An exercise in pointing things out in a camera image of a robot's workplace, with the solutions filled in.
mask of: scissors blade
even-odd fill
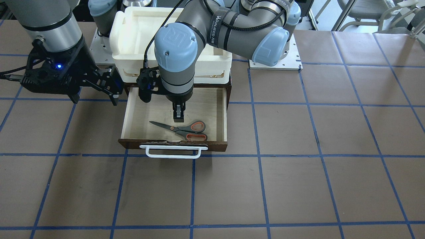
[[[159,126],[159,127],[162,127],[162,128],[165,128],[167,130],[171,130],[171,131],[174,131],[173,129],[175,129],[175,127],[173,127],[171,125],[166,125],[166,124],[155,122],[155,121],[149,121],[149,123],[154,124],[154,125]]]

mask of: scissors handle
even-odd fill
[[[206,141],[208,139],[206,134],[196,134],[196,133],[190,133],[185,131],[176,131],[176,133],[182,135],[186,140],[189,141]]]
[[[195,121],[189,126],[178,127],[178,130],[186,131],[189,133],[201,133],[205,130],[205,123],[203,121]]]

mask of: white plastic bin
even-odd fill
[[[112,57],[122,80],[135,83],[143,67],[143,54],[172,8],[128,7],[119,11],[110,32]],[[175,22],[183,9],[176,9],[168,23]],[[158,66],[153,43],[147,52],[149,67]],[[195,83],[226,84],[229,82],[232,54],[206,45],[195,66]]]

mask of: drawer front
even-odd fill
[[[149,123],[156,121],[173,126],[187,126],[196,120],[205,122],[207,141],[188,141],[182,136]],[[174,123],[171,102],[165,96],[152,95],[150,103],[139,99],[138,88],[131,88],[124,125],[118,142],[127,149],[140,145],[204,146],[208,151],[227,148],[227,112],[225,88],[194,88],[186,102],[184,123]]]

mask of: chair armrest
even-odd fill
[[[418,0],[406,0],[406,1],[402,1],[400,3],[397,3],[397,5],[401,8],[406,8],[406,7],[409,7],[409,6],[416,5],[418,3],[419,3]]]

